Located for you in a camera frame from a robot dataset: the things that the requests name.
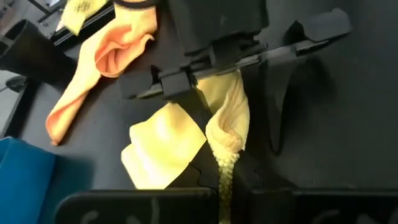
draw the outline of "microfiber towel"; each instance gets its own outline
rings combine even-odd
[[[54,145],[60,143],[101,75],[117,78],[153,39],[157,28],[154,7],[132,10],[115,5],[115,14],[115,19],[81,45],[75,75],[47,117],[45,127]]]
[[[62,24],[71,33],[78,35],[84,21],[98,12],[106,2],[108,0],[68,0],[58,26]]]
[[[204,135],[178,105],[166,104],[147,121],[130,127],[131,144],[121,160],[137,189],[164,189],[208,140],[220,173],[220,220],[229,222],[232,173],[249,130],[249,105],[239,71],[198,82],[214,114]]]

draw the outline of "black bracket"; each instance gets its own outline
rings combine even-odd
[[[288,43],[298,41],[294,44],[265,51],[266,46],[259,42],[247,39],[233,42],[229,39],[219,44],[216,42],[208,58],[197,57],[187,65],[172,71],[160,72],[152,66],[149,71],[122,75],[118,82],[123,98],[164,95],[165,99],[170,100],[194,89],[197,80],[257,64],[259,71],[266,77],[271,149],[275,154],[279,154],[283,105],[292,72],[306,55],[330,45],[350,32],[348,15],[341,9],[334,9],[328,13],[295,21],[285,36]],[[247,47],[242,48],[245,42],[248,43]],[[132,83],[135,83],[137,88],[131,88]]]

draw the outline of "blue box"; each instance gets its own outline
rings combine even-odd
[[[14,138],[0,140],[0,224],[36,224],[55,155]]]

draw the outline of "orange cloth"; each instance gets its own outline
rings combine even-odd
[[[101,75],[117,78],[153,39],[157,28],[154,7],[131,10],[115,5],[115,14],[115,19],[81,45],[75,75],[47,117],[45,127],[54,145],[60,143]]]

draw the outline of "black table surface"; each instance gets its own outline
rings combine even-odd
[[[300,66],[287,92],[282,154],[270,154],[264,102],[254,70],[243,73],[251,107],[248,150],[300,187],[398,188],[398,2],[386,0],[268,0],[271,25],[259,35],[271,49],[298,18],[345,10],[353,32]],[[161,15],[157,41],[129,69],[183,60],[172,24]],[[77,58],[80,46],[67,54]],[[90,91],[63,144],[50,145],[45,119],[61,93],[42,85],[21,138],[60,157],[39,223],[51,223],[59,200],[79,190],[133,189],[121,163],[129,127],[149,118],[164,102],[122,100],[115,79]]]

